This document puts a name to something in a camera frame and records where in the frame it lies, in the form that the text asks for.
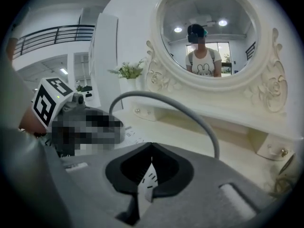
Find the green plant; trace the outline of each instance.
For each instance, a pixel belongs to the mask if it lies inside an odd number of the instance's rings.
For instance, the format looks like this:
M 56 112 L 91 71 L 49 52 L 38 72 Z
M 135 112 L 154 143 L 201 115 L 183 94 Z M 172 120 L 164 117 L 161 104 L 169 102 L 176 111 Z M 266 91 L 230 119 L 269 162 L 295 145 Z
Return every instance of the green plant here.
M 230 59 L 230 55 L 225 53 L 224 54 L 224 58 L 225 58 L 225 61 L 223 61 L 223 63 L 231 63 L 231 59 Z
M 231 74 L 231 68 L 230 68 L 230 67 L 227 68 L 227 69 L 222 68 L 222 73 L 223 73 L 223 74 Z
M 77 90 L 78 92 L 81 92 L 82 89 L 83 89 L 83 87 L 82 87 L 81 85 L 80 85 L 80 86 L 78 85 L 77 88 L 76 88 L 76 90 Z
M 142 75 L 141 72 L 143 68 L 140 65 L 143 63 L 143 60 L 140 60 L 137 64 L 130 65 L 129 62 L 123 62 L 123 65 L 116 69 L 108 70 L 112 74 L 117 74 L 119 78 L 134 79 L 139 75 Z

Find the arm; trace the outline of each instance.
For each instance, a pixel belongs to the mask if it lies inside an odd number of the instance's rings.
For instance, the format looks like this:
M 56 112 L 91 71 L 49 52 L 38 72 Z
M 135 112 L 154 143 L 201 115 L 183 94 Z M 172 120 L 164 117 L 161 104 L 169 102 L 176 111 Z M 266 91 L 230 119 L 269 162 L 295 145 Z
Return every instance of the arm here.
M 189 55 L 187 55 L 185 58 L 185 64 L 186 64 L 187 71 L 192 73 L 192 66 L 191 66 L 191 62 L 189 61 Z
M 6 46 L 6 54 L 10 62 L 13 61 L 15 47 L 23 30 L 26 18 L 27 15 L 25 16 L 21 24 L 19 24 L 13 29 L 11 38 L 9 38 L 8 44 Z M 28 109 L 25 111 L 21 119 L 19 128 L 23 128 L 27 132 L 46 133 L 46 129 L 33 113 L 31 106 L 29 106 Z
M 214 77 L 222 77 L 222 60 L 214 62 Z
M 192 73 L 192 66 L 191 65 L 186 65 L 187 67 L 187 71 L 189 71 L 190 73 Z

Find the mirror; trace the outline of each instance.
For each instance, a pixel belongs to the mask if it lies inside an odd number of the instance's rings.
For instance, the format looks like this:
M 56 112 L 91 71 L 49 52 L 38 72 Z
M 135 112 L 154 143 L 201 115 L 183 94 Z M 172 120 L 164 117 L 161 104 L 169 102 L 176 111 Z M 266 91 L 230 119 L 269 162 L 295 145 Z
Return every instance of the mirror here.
M 257 48 L 254 25 L 236 0 L 169 0 L 161 37 L 177 67 L 208 77 L 238 73 Z

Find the ceiling light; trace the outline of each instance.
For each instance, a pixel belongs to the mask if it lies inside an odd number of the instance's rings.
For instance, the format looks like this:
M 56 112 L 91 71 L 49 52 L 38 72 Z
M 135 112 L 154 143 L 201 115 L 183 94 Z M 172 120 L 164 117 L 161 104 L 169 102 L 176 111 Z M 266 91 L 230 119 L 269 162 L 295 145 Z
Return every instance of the ceiling light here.
M 174 31 L 175 31 L 176 33 L 180 33 L 180 32 L 182 31 L 182 28 L 176 27 L 176 28 L 174 29 Z
M 60 69 L 60 71 L 63 72 L 64 74 L 67 74 L 67 71 L 64 68 Z
M 228 23 L 226 20 L 221 20 L 219 23 L 218 23 L 220 26 L 226 26 Z

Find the balcony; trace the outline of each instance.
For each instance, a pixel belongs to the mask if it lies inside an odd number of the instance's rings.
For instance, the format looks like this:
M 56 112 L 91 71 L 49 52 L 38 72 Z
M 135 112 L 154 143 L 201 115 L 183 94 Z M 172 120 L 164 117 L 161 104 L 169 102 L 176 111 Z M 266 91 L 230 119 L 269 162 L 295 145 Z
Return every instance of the balcony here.
M 94 25 L 67 25 L 47 28 L 28 34 L 19 39 L 15 48 L 14 59 L 33 50 L 54 44 L 90 41 L 94 28 Z

